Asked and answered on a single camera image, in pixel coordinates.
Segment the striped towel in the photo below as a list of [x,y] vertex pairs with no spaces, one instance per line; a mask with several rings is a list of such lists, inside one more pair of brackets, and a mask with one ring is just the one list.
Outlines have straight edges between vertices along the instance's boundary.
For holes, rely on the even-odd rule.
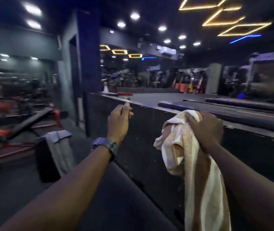
[[187,114],[202,120],[199,112],[183,111],[164,123],[162,136],[154,143],[169,173],[185,175],[185,231],[231,230],[223,177],[212,157],[199,147]]

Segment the yellow led strip light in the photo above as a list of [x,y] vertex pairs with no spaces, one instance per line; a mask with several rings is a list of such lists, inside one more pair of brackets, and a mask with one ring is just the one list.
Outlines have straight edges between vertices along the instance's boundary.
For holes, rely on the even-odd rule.
[[221,0],[221,2],[218,3],[217,5],[207,4],[207,5],[184,7],[187,1],[188,0],[183,0],[182,3],[181,3],[181,5],[180,5],[180,8],[178,10],[195,10],[195,9],[210,9],[210,8],[215,8],[215,7],[221,6],[226,0]]
[[100,45],[100,47],[105,47],[105,49],[100,49],[100,51],[108,51],[110,50],[108,45]]
[[114,49],[114,50],[112,50],[112,53],[113,53],[113,54],[123,54],[123,55],[127,55],[127,50],[126,50],[126,49]]
[[142,54],[128,54],[129,58],[142,58]]
[[236,10],[239,10],[241,9],[242,7],[241,6],[236,6],[236,7],[230,7],[230,8],[226,8],[226,9],[219,9],[218,11],[215,12],[214,15],[212,15],[211,17],[209,17],[203,24],[202,26],[203,27],[206,27],[206,26],[224,26],[224,25],[232,25],[232,24],[236,24],[238,23],[239,21],[245,19],[245,16],[239,18],[238,20],[235,20],[235,21],[232,21],[232,22],[214,22],[214,23],[211,23],[211,21],[213,19],[215,19],[221,12],[223,11],[236,11]]
[[[218,36],[246,36],[246,35],[249,35],[253,32],[256,32],[258,30],[261,30],[262,28],[265,28],[267,26],[270,26],[273,22],[265,22],[265,23],[250,23],[250,24],[237,24],[233,27],[230,27],[228,30],[220,33]],[[246,32],[246,33],[229,33],[229,34],[226,34],[227,32],[230,32],[231,30],[237,28],[237,27],[250,27],[250,26],[259,26],[258,28],[254,29],[254,30],[251,30],[249,32]]]

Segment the wristwatch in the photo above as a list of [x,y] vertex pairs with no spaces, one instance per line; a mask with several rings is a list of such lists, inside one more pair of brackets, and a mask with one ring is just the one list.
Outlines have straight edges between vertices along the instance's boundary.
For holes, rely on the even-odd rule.
[[118,153],[118,147],[117,147],[116,142],[111,142],[110,140],[108,140],[106,138],[97,138],[96,140],[94,140],[94,142],[91,145],[91,151],[93,151],[100,145],[108,148],[108,150],[111,154],[110,162],[113,161],[114,157]]

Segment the weight bench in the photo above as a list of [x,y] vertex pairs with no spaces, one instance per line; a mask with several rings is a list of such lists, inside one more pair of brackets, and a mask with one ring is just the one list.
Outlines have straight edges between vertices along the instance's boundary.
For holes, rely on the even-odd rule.
[[[54,111],[54,114],[55,114],[55,116],[54,116],[55,122],[53,124],[34,126],[36,123],[38,123],[41,120],[43,120],[44,118],[46,118],[52,111]],[[35,115],[31,116],[30,118],[24,120],[22,123],[13,126],[13,128],[11,128],[10,130],[5,130],[5,129],[0,128],[0,144],[1,144],[0,152],[4,149],[10,148],[10,147],[22,147],[22,149],[20,149],[20,150],[0,155],[0,160],[10,157],[10,156],[13,156],[13,155],[20,154],[20,153],[25,153],[25,152],[33,149],[35,146],[34,142],[9,143],[9,140],[12,140],[16,136],[20,135],[23,132],[27,132],[27,131],[32,132],[37,137],[40,137],[40,135],[37,132],[35,132],[35,129],[39,129],[39,128],[47,128],[47,127],[53,127],[53,126],[57,126],[57,127],[61,128],[60,118],[61,117],[60,117],[59,110],[53,110],[51,107],[47,107],[47,108],[39,111]]]

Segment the air conditioner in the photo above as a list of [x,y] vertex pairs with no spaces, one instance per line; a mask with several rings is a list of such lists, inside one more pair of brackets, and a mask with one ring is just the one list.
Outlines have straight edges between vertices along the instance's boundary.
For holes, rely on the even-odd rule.
[[163,46],[159,51],[161,54],[167,54],[167,55],[171,55],[171,56],[176,54],[175,49],[171,49],[166,46]]

